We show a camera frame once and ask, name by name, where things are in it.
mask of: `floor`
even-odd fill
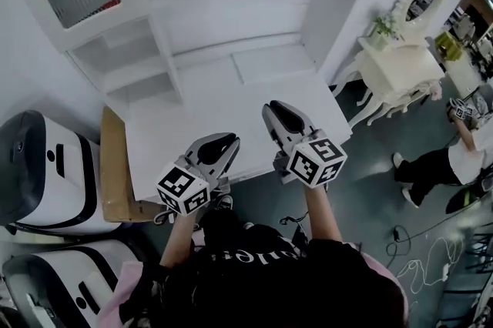
[[[395,114],[391,119],[382,118],[367,127],[364,122],[353,129],[353,136],[344,143],[349,156],[341,174],[329,187],[329,200],[343,234],[344,240],[361,243],[362,250],[387,265],[391,258],[386,247],[393,240],[392,229],[404,226],[409,234],[420,233],[446,218],[445,207],[458,189],[450,186],[436,187],[425,199],[420,209],[409,205],[401,195],[400,185],[393,180],[392,152],[399,151],[407,159],[416,159],[432,149],[440,149],[454,136],[454,128],[448,122],[444,106],[456,91],[450,80],[445,79],[441,101],[428,100],[423,106],[414,104],[406,114]],[[337,97],[347,119],[357,113],[356,101],[364,94],[361,82],[350,83]],[[282,226],[279,220],[285,216],[299,217],[306,211],[300,184],[293,182],[282,186],[274,174],[268,174],[233,186],[234,209],[244,221],[262,223],[291,236],[294,224]],[[411,251],[397,256],[390,266],[398,274],[410,259],[421,259],[427,264],[428,252],[441,236],[459,240],[471,235],[471,229],[493,221],[489,199],[449,219],[440,226],[412,239]],[[308,220],[304,220],[309,229]],[[162,251],[166,245],[170,225],[155,227],[146,225],[144,232]],[[404,253],[407,244],[399,245]],[[449,263],[443,241],[438,241],[431,252],[427,283],[442,277],[442,268]],[[444,284],[422,286],[418,275],[411,292],[415,271],[400,278],[411,305],[410,327],[433,327],[442,311],[438,311]]]

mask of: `white table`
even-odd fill
[[[314,72],[243,84],[232,59],[182,71],[183,104],[145,107],[126,123],[129,166],[136,200],[160,202],[156,178],[196,139],[215,132],[234,132],[241,147],[230,171],[239,182],[273,171],[277,145],[262,119],[262,108],[273,99],[305,112],[329,138],[343,143],[351,130],[332,93]]]
[[[419,85],[432,85],[445,76],[427,47],[406,45],[379,52],[366,38],[359,38],[357,41],[363,50],[339,75],[334,96],[342,91],[347,80],[357,72],[373,95],[364,109],[349,121],[351,128],[375,113],[382,105],[382,110],[371,121],[385,115],[392,107],[401,105],[402,99],[417,91]]]

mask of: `white sneaker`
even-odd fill
[[[404,157],[399,152],[395,152],[392,155],[392,162],[395,166],[395,169],[399,169],[399,166],[401,166],[403,161],[404,161]]]
[[[233,210],[233,198],[231,196],[222,197],[216,205],[216,210]]]
[[[404,198],[412,205],[414,206],[416,209],[419,209],[419,206],[416,205],[413,200],[411,199],[411,194],[409,193],[409,189],[406,189],[405,187],[401,190],[402,191],[402,195],[404,196]]]

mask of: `cardboard box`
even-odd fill
[[[132,178],[126,152],[125,123],[110,108],[104,108],[100,148],[101,198],[104,219],[111,223],[145,223],[167,210],[166,206],[133,197]]]

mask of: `white vanity table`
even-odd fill
[[[405,103],[411,103],[410,93],[429,89],[431,85],[445,76],[440,65],[430,51],[424,46],[401,46],[389,51],[379,52],[368,44],[366,38],[359,38],[358,43],[363,48],[354,62],[341,74],[343,81],[337,85],[334,95],[337,96],[346,84],[346,80],[354,73],[359,72],[373,95],[366,106],[349,121],[353,128],[359,122],[374,114],[368,125],[386,115],[392,108]],[[414,97],[414,101],[423,98],[425,94]]]
[[[405,112],[408,105],[429,94],[433,84],[445,76],[424,40],[428,24],[442,1],[430,1],[421,15],[409,18],[408,8],[413,0],[398,0],[391,14],[396,20],[399,40],[383,51],[376,50],[367,38],[358,39],[363,50],[339,75],[339,83],[334,90],[337,96],[347,80],[358,72],[368,87],[367,94],[358,105],[363,105],[370,95],[371,99],[349,121],[351,128],[380,107],[381,110],[368,120],[368,125],[394,108]]]

